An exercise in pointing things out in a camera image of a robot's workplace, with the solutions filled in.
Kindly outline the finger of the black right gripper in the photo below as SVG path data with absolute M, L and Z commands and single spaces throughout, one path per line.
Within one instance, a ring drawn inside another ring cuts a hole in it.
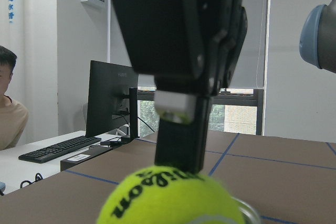
M 205 49 L 203 93 L 217 95 L 229 87 L 247 34 L 242 0 L 197 0 Z
M 155 164 L 203 168 L 211 106 L 201 0 L 112 0 L 133 69 L 154 77 Z

